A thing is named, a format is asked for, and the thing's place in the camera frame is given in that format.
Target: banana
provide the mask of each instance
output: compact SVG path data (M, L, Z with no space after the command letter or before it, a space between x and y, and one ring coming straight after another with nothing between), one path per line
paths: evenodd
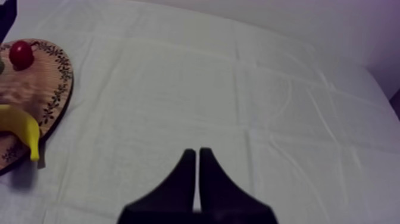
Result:
M30 159L39 159L40 130L37 121L27 112L8 104L0 104L0 132L10 131L30 148Z

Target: black object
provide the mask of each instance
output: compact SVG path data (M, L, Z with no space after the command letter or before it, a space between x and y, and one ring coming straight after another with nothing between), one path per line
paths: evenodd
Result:
M174 170L157 188L125 206L118 224L277 224L272 209L236 186L210 148L200 149L202 212L193 213L195 172L196 152L185 150Z
M3 43L16 17L17 0L6 0L3 5L0 5L0 43Z

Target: table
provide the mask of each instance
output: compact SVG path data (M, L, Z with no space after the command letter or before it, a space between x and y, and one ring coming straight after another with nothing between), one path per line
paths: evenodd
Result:
M213 148L280 223L395 223L400 126L361 67L238 21L135 1L22 0L6 41L64 48L74 92L2 223L115 223L185 148ZM199 209L198 196L195 208Z

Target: red tomato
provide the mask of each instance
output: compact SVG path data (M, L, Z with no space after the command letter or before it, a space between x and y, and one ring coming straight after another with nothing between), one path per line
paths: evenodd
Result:
M33 51L30 45L25 41L15 42L8 55L11 63L18 69L26 69L33 63Z

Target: white tablecloth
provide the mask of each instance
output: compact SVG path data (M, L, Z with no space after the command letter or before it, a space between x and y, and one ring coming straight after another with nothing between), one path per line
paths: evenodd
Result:
M28 161L0 177L1 223L115 223L185 148L201 146L280 223L398 223L400 126L361 67L270 31L161 5L18 7L6 41L64 48L74 92L47 141L46 167Z

